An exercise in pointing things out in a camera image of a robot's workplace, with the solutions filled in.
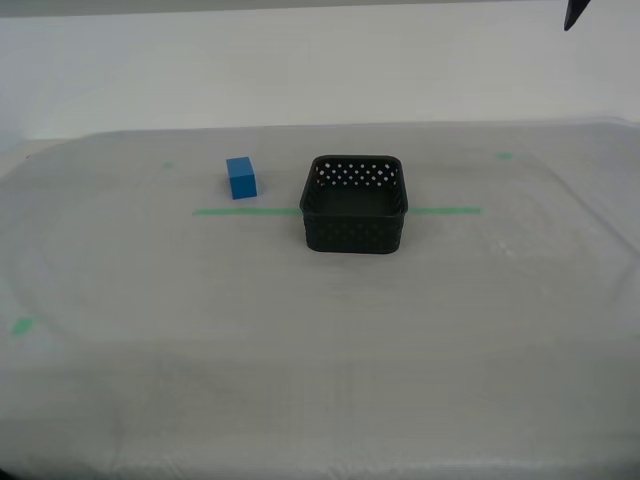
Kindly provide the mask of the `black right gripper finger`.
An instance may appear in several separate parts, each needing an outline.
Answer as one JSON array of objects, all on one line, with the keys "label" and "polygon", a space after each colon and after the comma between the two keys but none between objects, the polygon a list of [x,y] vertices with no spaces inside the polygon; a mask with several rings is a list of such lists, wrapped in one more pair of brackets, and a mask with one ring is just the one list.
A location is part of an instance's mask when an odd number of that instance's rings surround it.
[{"label": "black right gripper finger", "polygon": [[569,31],[578,21],[591,0],[568,0],[564,20],[564,30]]}]

